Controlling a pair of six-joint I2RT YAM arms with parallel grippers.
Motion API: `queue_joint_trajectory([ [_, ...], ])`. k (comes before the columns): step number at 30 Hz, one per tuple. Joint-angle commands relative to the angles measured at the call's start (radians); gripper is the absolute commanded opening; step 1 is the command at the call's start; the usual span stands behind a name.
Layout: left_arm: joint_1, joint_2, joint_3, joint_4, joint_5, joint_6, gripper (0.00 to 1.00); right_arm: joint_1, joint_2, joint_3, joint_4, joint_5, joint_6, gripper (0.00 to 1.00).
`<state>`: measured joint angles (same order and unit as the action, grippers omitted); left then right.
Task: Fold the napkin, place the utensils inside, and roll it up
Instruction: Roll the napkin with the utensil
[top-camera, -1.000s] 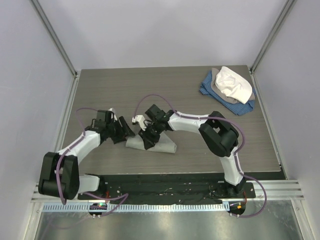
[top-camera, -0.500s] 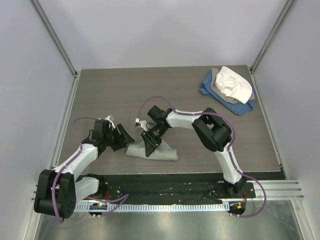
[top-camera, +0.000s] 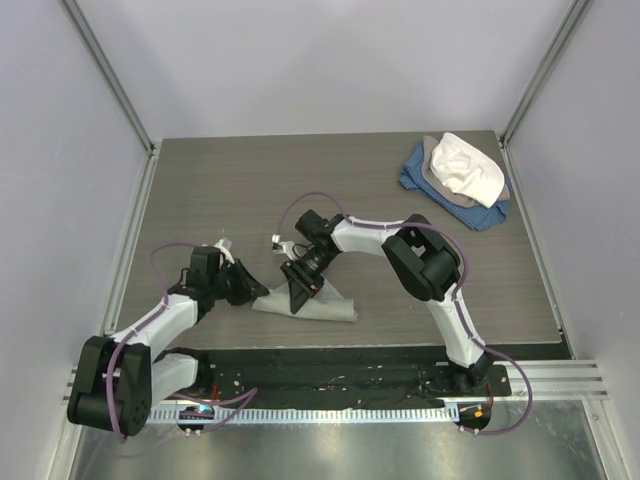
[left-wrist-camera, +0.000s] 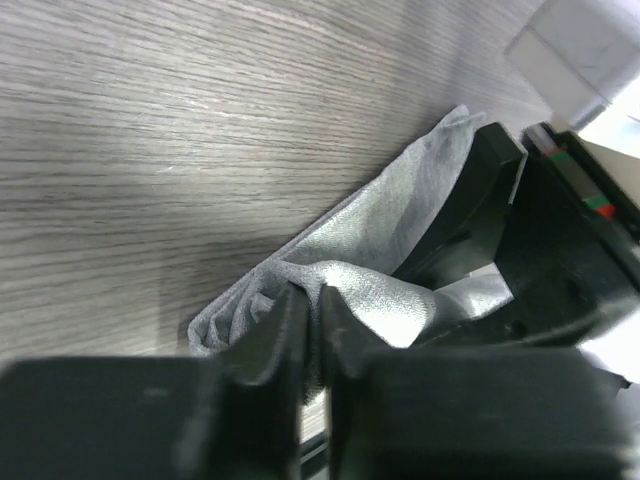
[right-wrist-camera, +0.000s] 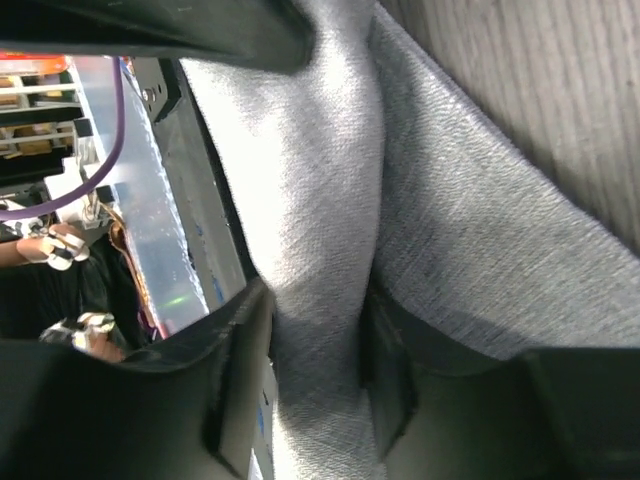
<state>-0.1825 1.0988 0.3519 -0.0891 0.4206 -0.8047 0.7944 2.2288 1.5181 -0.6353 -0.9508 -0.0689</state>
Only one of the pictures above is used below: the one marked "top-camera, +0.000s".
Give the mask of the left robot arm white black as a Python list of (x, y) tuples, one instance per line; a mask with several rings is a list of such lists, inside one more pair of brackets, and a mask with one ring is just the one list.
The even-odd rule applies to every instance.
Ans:
[(188, 266), (154, 308), (129, 327), (84, 343), (67, 420), (125, 439), (138, 434), (152, 408), (169, 397), (213, 399), (215, 381), (205, 354), (173, 349), (171, 343), (217, 302), (243, 306), (268, 292), (232, 255), (229, 241), (192, 246)]

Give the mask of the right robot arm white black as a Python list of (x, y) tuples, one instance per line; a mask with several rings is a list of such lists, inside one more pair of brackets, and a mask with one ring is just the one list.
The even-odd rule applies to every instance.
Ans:
[(309, 246), (302, 256), (275, 235), (272, 246), (286, 254), (281, 265), (289, 289), (289, 306), (298, 312), (325, 282), (324, 272), (341, 254), (384, 257), (405, 291), (425, 303), (445, 342), (454, 388), (472, 395), (488, 381), (494, 356), (486, 350), (462, 294), (461, 258), (426, 218), (413, 215), (395, 223), (359, 220), (338, 214), (331, 219), (305, 212), (295, 229)]

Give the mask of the grey cloth napkin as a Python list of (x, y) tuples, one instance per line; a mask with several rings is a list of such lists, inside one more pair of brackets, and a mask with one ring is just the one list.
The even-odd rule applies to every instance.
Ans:
[(357, 320), (354, 300), (344, 298), (326, 281), (320, 292), (305, 302), (296, 312), (290, 310), (289, 286), (283, 284), (259, 297), (252, 304), (254, 311), (288, 316), (302, 320), (354, 323)]

